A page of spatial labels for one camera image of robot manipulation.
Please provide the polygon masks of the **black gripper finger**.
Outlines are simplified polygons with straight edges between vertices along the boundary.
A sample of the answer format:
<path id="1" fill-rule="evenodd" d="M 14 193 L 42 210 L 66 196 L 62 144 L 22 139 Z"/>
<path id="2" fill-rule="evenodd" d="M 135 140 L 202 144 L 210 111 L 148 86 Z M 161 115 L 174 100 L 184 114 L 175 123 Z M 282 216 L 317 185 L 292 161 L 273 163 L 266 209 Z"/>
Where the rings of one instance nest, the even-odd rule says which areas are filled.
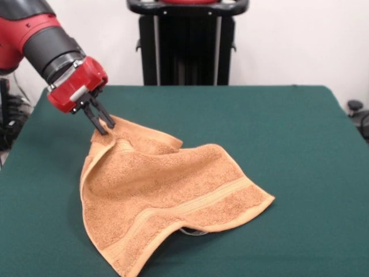
<path id="1" fill-rule="evenodd" d="M 96 108 L 99 113 L 99 117 L 107 124 L 110 129 L 115 127 L 115 121 L 112 119 L 110 114 L 104 108 L 104 106 L 98 101 L 97 97 L 101 91 L 93 91 L 92 92 L 92 105 Z"/>
<path id="2" fill-rule="evenodd" d="M 95 129 L 101 135 L 106 135 L 107 134 L 107 131 L 100 124 L 99 118 L 97 116 L 95 116 L 94 113 L 92 112 L 92 109 L 89 106 L 89 102 L 80 102 L 80 104 L 81 104 L 81 108 L 83 109 L 83 112 L 88 117 L 88 119 L 92 122 L 92 124 L 94 125 Z"/>

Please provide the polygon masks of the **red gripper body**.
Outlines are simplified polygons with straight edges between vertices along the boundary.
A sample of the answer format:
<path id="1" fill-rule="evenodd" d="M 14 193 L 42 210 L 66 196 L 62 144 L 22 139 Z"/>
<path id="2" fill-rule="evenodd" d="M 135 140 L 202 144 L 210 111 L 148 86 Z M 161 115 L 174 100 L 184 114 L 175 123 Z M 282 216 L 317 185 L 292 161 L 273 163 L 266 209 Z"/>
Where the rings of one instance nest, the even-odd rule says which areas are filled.
<path id="1" fill-rule="evenodd" d="M 48 87 L 50 103 L 64 113 L 77 111 L 81 98 L 107 84 L 108 76 L 97 60 L 87 56 L 76 60 Z"/>

